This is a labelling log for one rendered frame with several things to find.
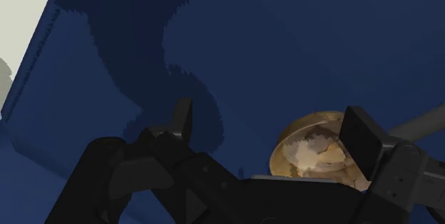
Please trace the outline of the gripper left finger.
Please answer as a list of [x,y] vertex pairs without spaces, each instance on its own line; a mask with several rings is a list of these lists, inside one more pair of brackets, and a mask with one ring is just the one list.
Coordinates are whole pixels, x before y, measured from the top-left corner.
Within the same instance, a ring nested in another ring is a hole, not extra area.
[[151,190],[176,224],[241,224],[227,190],[238,183],[206,153],[188,146],[193,102],[181,98],[167,127],[147,128],[127,144],[91,141],[44,224],[118,224],[135,192]]

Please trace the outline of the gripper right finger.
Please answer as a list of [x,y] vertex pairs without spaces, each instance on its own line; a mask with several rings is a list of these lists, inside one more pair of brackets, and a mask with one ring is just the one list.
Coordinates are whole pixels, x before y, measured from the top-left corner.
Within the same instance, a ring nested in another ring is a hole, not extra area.
[[349,224],[409,224],[416,204],[445,224],[445,162],[388,135],[359,106],[346,108],[339,138],[371,182]]

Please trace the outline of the golden bowl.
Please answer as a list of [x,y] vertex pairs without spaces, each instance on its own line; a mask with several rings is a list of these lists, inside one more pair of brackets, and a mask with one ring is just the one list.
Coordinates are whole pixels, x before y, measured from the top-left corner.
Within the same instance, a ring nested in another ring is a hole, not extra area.
[[322,111],[293,121],[270,156],[272,175],[331,179],[367,190],[368,181],[339,138],[343,112]]

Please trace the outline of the blue bed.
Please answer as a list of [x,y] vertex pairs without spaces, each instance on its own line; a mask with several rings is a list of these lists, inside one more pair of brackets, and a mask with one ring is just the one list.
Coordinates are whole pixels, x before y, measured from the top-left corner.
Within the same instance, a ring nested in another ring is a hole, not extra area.
[[191,148],[238,178],[313,111],[391,128],[445,104],[445,0],[48,0],[1,112],[0,224],[44,224],[90,141],[183,96]]

